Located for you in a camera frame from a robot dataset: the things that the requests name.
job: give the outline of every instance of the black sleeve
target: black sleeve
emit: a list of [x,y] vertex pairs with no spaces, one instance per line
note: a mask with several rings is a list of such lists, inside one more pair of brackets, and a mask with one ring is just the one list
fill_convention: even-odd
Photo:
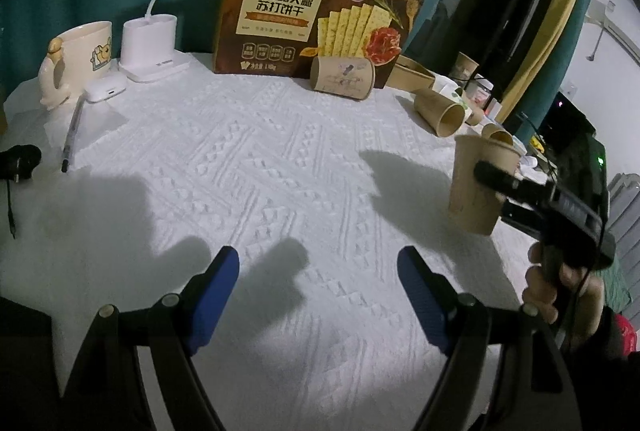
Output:
[[605,307],[598,331],[566,358],[584,431],[640,429],[640,352],[624,357],[622,333]]

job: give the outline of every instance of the yellow curtain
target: yellow curtain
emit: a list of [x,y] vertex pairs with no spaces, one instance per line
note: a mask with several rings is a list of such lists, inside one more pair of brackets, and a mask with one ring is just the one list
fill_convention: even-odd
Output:
[[564,26],[566,25],[571,10],[574,9],[575,0],[551,0],[549,9],[540,25],[540,30],[527,52],[527,56],[518,69],[511,84],[502,98],[502,109],[497,115],[498,122],[504,122],[513,111],[522,95],[529,87],[551,50],[556,45]]

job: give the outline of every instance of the white tablecloth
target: white tablecloth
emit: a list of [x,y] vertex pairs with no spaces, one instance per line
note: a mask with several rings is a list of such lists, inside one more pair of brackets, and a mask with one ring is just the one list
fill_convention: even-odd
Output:
[[[194,364],[231,431],[411,429],[444,359],[398,281],[404,245],[459,291],[519,303],[531,240],[502,223],[492,237],[450,223],[454,140],[425,129],[407,93],[355,102],[194,59],[112,98],[127,124],[67,175],[37,97],[29,81],[7,103],[2,148],[35,143],[44,161],[13,188],[15,241],[0,216],[0,293],[52,316],[61,387],[101,305],[150,306],[225,244],[241,276]],[[158,429],[170,429],[148,351],[141,363]]]

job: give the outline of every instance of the blue gripper pad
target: blue gripper pad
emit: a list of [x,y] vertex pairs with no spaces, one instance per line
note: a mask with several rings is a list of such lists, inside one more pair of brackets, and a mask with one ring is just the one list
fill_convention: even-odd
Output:
[[456,342],[450,333],[458,294],[446,277],[430,270],[415,247],[398,253],[398,277],[427,340],[449,356]]
[[186,327],[182,343],[190,357],[209,344],[239,271],[236,249],[223,247],[209,268],[193,276],[182,290],[182,322]]

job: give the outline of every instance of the silver screw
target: silver screw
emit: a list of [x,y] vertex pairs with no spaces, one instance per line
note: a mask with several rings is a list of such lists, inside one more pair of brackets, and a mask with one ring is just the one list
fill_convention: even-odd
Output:
[[162,304],[167,308],[177,305],[180,302],[178,294],[167,294],[162,298]]
[[473,306],[476,304],[476,301],[478,300],[475,297],[473,297],[471,294],[464,292],[462,294],[458,294],[458,301],[460,302],[461,305]]
[[529,317],[535,317],[539,312],[538,307],[531,303],[524,303],[524,305],[522,305],[522,311]]
[[115,308],[113,305],[105,305],[100,310],[98,310],[98,315],[104,319],[107,317],[111,317]]

